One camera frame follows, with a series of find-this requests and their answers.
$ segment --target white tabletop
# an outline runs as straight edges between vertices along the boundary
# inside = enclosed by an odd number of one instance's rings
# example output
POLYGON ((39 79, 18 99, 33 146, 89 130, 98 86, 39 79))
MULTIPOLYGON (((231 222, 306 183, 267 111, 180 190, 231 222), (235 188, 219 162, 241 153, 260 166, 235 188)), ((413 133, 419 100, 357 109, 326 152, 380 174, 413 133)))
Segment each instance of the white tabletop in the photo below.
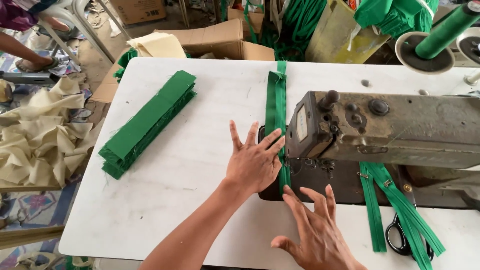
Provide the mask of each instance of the white tabletop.
MULTIPOLYGON (((242 140, 255 120, 264 124, 267 76, 275 62, 134 58, 130 61, 93 150, 59 251, 73 256, 143 260, 189 216, 225 176, 232 142, 229 119, 242 140), (178 70, 195 76, 198 95, 151 143, 120 180, 101 169, 99 149, 178 70)), ((478 90, 463 76, 480 69, 453 68, 436 76, 403 66, 287 63, 287 122, 308 90, 431 95, 478 90), (371 81, 364 87, 362 79, 371 81)), ((380 207, 384 227, 394 211, 380 207)), ((480 262, 480 213, 418 209, 446 248, 435 270, 473 269, 480 262)), ((417 269, 410 257, 372 251, 367 210, 338 205, 337 224, 354 256, 368 269, 417 269)), ((257 269, 299 269, 284 251, 270 248, 277 235, 298 240, 295 221, 283 202, 251 196, 220 233, 206 265, 257 269)))

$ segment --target left hand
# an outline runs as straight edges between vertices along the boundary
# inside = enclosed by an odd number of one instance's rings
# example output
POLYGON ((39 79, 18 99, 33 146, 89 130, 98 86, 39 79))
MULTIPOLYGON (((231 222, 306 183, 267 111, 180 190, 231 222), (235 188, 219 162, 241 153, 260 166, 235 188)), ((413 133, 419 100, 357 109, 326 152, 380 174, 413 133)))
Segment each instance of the left hand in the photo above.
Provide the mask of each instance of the left hand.
POLYGON ((257 128, 258 122, 255 121, 248 132, 245 144, 242 144, 235 122, 230 120, 233 154, 228 162, 227 176, 223 181, 235 184, 239 190, 248 192, 248 195, 260 192, 273 183, 282 167, 277 153, 285 145, 285 136, 282 136, 269 148, 280 136, 279 128, 256 145, 257 128))

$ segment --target plastic chair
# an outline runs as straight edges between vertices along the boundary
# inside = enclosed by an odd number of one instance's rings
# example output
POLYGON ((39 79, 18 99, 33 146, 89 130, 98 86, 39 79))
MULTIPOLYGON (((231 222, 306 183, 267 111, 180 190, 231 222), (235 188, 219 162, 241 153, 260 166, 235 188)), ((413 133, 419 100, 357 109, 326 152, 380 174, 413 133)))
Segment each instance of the plastic chair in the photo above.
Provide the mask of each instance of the plastic chair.
MULTIPOLYGON (((57 3, 51 5, 48 9, 40 13, 40 17, 48 15, 54 18, 61 18, 67 21, 72 22, 78 30, 85 35, 86 39, 92 44, 92 46, 100 53, 100 55, 107 59, 110 63, 115 62, 115 58, 110 54, 108 49, 105 47, 103 42, 96 35, 95 30, 89 24, 89 22, 84 17, 84 9, 89 1, 88 0, 60 0, 57 3)), ((114 23, 119 27, 121 32, 129 38, 125 29, 120 25, 120 23, 115 19, 113 14, 107 9, 104 3, 101 0, 98 0, 103 9, 107 14, 112 18, 114 23)), ((60 37, 55 33, 55 31, 50 27, 49 24, 39 20, 39 24, 45 28, 45 30, 52 36, 52 38, 58 43, 58 45, 70 56, 70 58, 78 65, 80 61, 78 58, 71 52, 65 42, 63 42, 60 37)))

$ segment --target scissors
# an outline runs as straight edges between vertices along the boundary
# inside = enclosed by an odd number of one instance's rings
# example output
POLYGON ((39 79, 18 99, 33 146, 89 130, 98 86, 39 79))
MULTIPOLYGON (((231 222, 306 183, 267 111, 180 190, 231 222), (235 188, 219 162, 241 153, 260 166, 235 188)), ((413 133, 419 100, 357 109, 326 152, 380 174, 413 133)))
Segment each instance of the scissors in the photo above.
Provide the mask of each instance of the scissors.
MULTIPOLYGON (((417 208, 417 204, 415 202, 415 197, 413 195, 413 189, 410 183, 406 180, 408 177, 408 172, 405 166, 399 165, 398 166, 398 180, 400 183, 400 190, 402 193, 407 197, 408 201, 415 207, 417 208)), ((410 247, 410 244, 408 243, 407 238, 405 237, 405 233, 403 232, 402 225, 400 224, 400 219, 398 218, 397 213, 395 213, 395 216, 393 218, 393 221, 390 225, 388 225, 387 229, 385 230, 385 238, 387 240, 387 244, 393 249, 393 251, 397 252, 400 255, 403 256, 412 256, 412 249, 410 247), (402 242, 402 245, 400 247, 394 246, 393 243, 390 241, 390 230, 392 228, 396 228, 398 230, 398 233, 400 234, 400 240, 402 242)), ((433 249, 430 247, 428 243, 426 243, 426 248, 427 248, 427 255, 428 258, 433 260, 433 249)))

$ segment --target sewing machine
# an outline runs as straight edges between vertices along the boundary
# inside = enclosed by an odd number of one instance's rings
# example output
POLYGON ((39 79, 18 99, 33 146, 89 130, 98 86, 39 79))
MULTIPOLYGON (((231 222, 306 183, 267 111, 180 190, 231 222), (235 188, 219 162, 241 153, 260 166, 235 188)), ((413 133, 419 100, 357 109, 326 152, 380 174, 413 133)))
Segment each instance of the sewing machine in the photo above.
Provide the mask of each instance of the sewing machine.
MULTIPOLYGON (((292 188, 305 202, 300 186, 323 193, 331 184, 337 203, 364 204, 358 161, 369 161, 385 163, 394 182, 392 164, 407 165, 418 206, 480 209, 480 172, 462 170, 480 163, 479 98, 309 91, 285 137, 292 188)), ((260 198, 281 200, 277 181, 260 198)))

